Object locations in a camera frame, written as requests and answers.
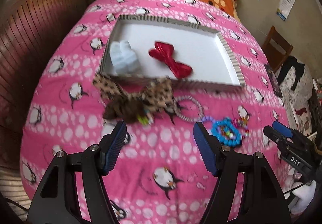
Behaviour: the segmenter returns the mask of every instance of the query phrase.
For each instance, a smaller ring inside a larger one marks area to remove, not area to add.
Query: black cable
[[[11,200],[11,199],[5,198],[5,200],[6,200],[7,202],[9,202],[9,203],[11,203],[11,204],[14,204],[15,206],[17,206],[17,207],[21,208],[21,209],[22,209],[22,210],[24,210],[25,212],[28,212],[28,211],[29,211],[29,209],[27,209],[27,208],[25,208],[25,207],[21,206],[20,204],[18,204],[17,202],[15,202],[15,201],[13,201],[13,200]]]
[[[295,187],[295,188],[292,188],[291,190],[289,190],[289,191],[286,191],[286,192],[284,192],[283,193],[283,195],[285,195],[285,194],[287,194],[287,193],[289,193],[289,192],[292,192],[293,190],[296,190],[296,189],[298,189],[298,188],[300,188],[300,187],[302,187],[302,186],[304,186],[306,183],[302,183],[301,185],[299,185],[299,186],[297,186],[297,187]]]

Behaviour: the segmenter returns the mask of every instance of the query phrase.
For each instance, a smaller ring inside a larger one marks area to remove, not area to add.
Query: screw
[[[261,158],[263,158],[263,157],[264,157],[263,153],[261,153],[261,152],[259,152],[259,151],[257,151],[257,152],[255,153],[255,155],[256,155],[256,157],[257,157],[257,158],[259,158],[259,159],[261,159]]]
[[[230,151],[230,147],[229,147],[229,146],[227,146],[227,145],[223,145],[223,146],[222,146],[222,150],[223,150],[223,151],[226,151],[226,152],[227,152],[227,151]]]
[[[61,157],[63,157],[65,155],[65,152],[64,151],[59,151],[59,152],[57,152],[57,154],[56,154],[56,156],[58,157],[58,158],[61,158]]]
[[[91,145],[91,151],[97,151],[99,149],[99,146],[97,144]]]

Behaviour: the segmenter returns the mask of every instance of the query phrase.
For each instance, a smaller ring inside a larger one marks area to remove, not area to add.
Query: blue beaded item
[[[235,128],[230,118],[225,118],[222,121],[213,123],[211,133],[217,137],[222,145],[234,148],[242,144],[242,136]]]

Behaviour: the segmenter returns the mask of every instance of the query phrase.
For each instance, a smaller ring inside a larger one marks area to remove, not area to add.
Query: leopard print bow
[[[128,93],[110,76],[100,73],[95,75],[93,85],[101,91],[102,98],[112,100],[105,109],[106,119],[126,117],[128,121],[134,122],[138,115],[141,116],[143,109],[150,113],[163,110],[171,112],[174,109],[175,100],[169,78],[153,80],[141,91],[134,93]]]

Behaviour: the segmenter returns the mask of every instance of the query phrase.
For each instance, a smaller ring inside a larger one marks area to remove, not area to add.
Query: wall
[[[310,68],[312,76],[322,77],[322,14],[315,0],[296,0],[286,21],[276,15],[280,0],[238,0],[241,22],[260,45],[272,25],[294,46],[292,55]]]

